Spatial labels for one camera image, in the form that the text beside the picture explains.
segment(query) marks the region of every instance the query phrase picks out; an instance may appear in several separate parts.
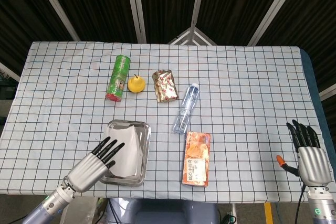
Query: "silver robotic hand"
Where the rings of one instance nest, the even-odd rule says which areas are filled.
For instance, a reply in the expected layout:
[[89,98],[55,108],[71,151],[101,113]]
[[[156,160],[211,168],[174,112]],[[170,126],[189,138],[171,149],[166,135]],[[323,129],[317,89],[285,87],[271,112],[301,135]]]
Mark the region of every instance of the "silver robotic hand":
[[109,152],[117,142],[117,140],[113,140],[103,148],[109,140],[110,137],[105,138],[91,153],[75,165],[68,176],[64,177],[63,183],[45,198],[24,219],[23,223],[50,223],[54,216],[61,213],[75,198],[76,192],[83,193],[89,190],[116,163],[114,160],[110,160],[125,145],[125,143],[121,143]]
[[327,187],[332,178],[326,153],[310,126],[306,127],[295,120],[292,122],[294,126],[287,123],[287,127],[292,135],[299,167],[288,166],[280,156],[277,156],[277,160],[284,170],[301,177],[304,183],[302,191],[309,187],[307,197],[313,223],[336,224],[335,203]]

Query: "green cylindrical container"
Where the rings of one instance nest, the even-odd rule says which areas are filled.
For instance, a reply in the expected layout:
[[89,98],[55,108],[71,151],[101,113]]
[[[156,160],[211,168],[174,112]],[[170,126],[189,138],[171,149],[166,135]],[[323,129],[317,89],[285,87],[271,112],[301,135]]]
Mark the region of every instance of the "green cylindrical container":
[[120,102],[122,91],[130,69],[131,60],[124,55],[118,55],[113,67],[110,84],[107,87],[106,98],[115,102]]

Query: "plastic water bottle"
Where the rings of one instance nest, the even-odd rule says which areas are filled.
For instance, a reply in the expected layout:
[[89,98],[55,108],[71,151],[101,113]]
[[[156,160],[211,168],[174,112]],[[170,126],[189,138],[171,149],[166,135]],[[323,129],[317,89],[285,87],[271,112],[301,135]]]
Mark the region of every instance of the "plastic water bottle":
[[199,86],[197,83],[191,84],[189,86],[187,93],[181,104],[181,109],[179,115],[177,116],[176,122],[173,127],[173,131],[178,134],[184,134],[187,130],[187,126],[190,122],[191,114],[195,108],[196,102],[199,96]]

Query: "foil snack bag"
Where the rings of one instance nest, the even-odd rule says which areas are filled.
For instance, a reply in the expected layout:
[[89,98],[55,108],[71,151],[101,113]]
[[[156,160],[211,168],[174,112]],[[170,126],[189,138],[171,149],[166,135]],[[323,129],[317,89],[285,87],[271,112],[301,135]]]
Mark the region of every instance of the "foil snack bag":
[[169,102],[179,98],[171,70],[159,70],[152,77],[157,102]]
[[185,143],[182,183],[208,186],[210,133],[188,131]]

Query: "metal tray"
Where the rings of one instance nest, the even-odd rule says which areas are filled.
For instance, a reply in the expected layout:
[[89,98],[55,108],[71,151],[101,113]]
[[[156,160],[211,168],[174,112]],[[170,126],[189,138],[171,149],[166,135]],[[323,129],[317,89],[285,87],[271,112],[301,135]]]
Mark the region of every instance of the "metal tray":
[[134,178],[131,177],[117,177],[111,172],[105,174],[100,181],[106,184],[119,184],[127,186],[141,186],[145,180],[146,168],[147,168],[147,158],[149,141],[151,137],[151,127],[144,122],[135,121],[124,121],[124,120],[113,120],[109,122],[108,127],[112,129],[126,129],[128,127],[134,126],[135,132],[139,139],[139,148],[142,151],[142,165],[140,170],[140,176]]

